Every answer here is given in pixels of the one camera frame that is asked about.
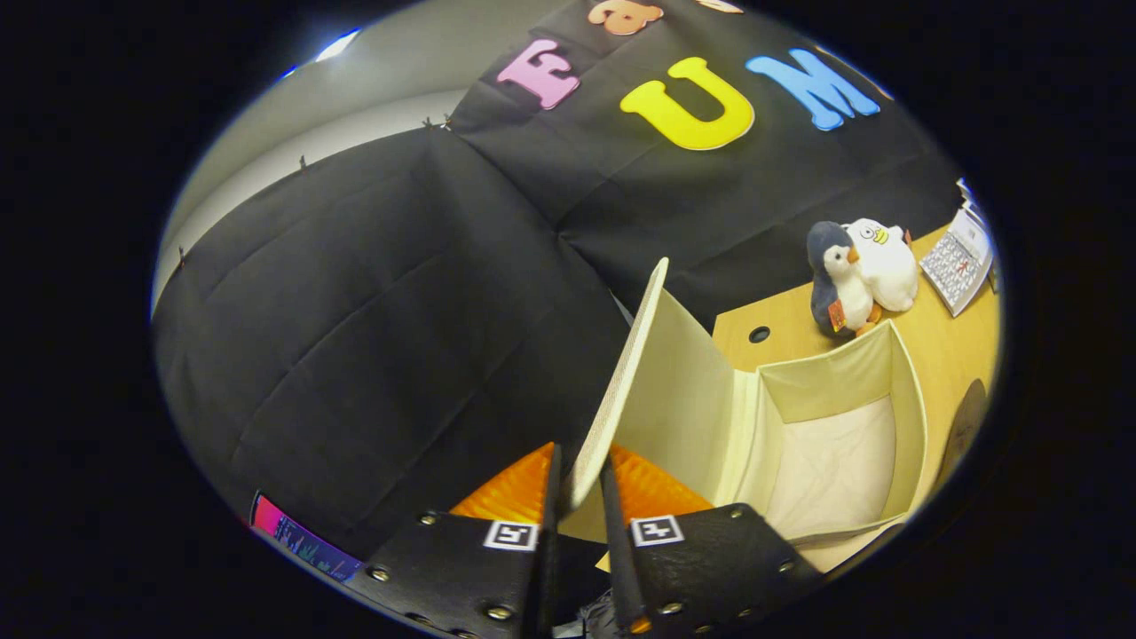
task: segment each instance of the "blue letter m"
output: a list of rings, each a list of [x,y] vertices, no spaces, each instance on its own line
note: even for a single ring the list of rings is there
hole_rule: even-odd
[[[804,67],[804,73],[767,56],[760,56],[745,63],[745,68],[757,74],[768,75],[784,86],[807,109],[812,111],[812,124],[817,128],[821,131],[836,128],[844,124],[841,114],[855,117],[852,113],[853,108],[860,115],[879,113],[879,105],[858,91],[849,81],[836,75],[836,72],[826,67],[812,53],[803,49],[792,49],[790,55]],[[821,100],[836,110],[825,108]]]

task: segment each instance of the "fabric storage bin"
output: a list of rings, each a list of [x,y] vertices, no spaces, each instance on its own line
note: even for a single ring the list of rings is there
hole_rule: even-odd
[[[916,506],[927,420],[889,320],[826,354],[738,371],[663,290],[667,263],[566,482],[561,532],[605,540],[596,478],[612,442],[715,506],[751,505],[794,545],[859,534]]]

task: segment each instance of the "stuffed animal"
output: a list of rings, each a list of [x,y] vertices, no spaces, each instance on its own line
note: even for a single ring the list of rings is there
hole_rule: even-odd
[[[902,313],[911,308],[919,292],[911,236],[899,226],[887,229],[875,219],[860,218],[842,226],[860,254],[860,274],[871,297],[888,310]]]
[[[812,266],[812,318],[830,337],[849,338],[870,330],[883,309],[860,276],[860,255],[847,231],[818,222],[805,239]]]

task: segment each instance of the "plush toy tag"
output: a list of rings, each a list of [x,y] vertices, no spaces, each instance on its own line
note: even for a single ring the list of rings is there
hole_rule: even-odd
[[[838,333],[846,323],[844,320],[844,305],[836,300],[828,305],[828,318],[833,321],[833,332]]]

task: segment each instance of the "wooden desk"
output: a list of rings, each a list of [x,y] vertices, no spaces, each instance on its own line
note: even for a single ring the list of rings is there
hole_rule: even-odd
[[[922,259],[944,233],[946,226],[912,242],[916,259]],[[722,313],[715,322],[713,341],[729,363],[743,371],[832,350],[844,342],[820,332],[809,310],[811,294],[812,284],[809,283]],[[999,354],[1000,301],[987,280],[970,305],[952,318],[926,275],[920,273],[916,305],[907,313],[884,312],[884,317],[895,323],[911,354],[927,408],[927,456],[916,490],[917,506],[930,492],[946,449],[946,435],[967,388],[975,379],[991,388]],[[751,343],[750,333],[758,326],[768,326],[769,337]],[[827,547],[804,549],[802,555],[818,570],[828,571],[867,546],[883,530]]]

